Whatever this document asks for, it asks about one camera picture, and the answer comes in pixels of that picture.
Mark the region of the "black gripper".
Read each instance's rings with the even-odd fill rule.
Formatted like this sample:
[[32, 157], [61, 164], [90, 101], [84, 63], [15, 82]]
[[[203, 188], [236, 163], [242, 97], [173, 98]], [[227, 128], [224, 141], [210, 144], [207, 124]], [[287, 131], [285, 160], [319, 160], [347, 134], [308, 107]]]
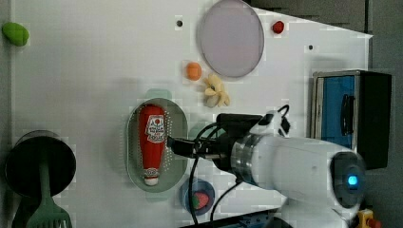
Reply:
[[[240, 142], [261, 119], [260, 115], [221, 113], [216, 118], [222, 133], [217, 138], [203, 139], [197, 152], [204, 159], [212, 160], [221, 170], [233, 173], [231, 154], [236, 142]], [[167, 147], [176, 155], [193, 158], [195, 143], [180, 138], [167, 138]]]

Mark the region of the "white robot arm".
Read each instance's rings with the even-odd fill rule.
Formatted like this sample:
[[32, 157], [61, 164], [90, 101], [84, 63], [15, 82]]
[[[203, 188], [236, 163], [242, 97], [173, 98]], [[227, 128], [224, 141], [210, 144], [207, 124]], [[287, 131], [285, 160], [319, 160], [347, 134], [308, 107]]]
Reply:
[[221, 171], [287, 198], [276, 214], [283, 228], [349, 228], [364, 198], [365, 162], [349, 148], [288, 135], [277, 111], [224, 114], [193, 140], [169, 136], [177, 155], [212, 160]]

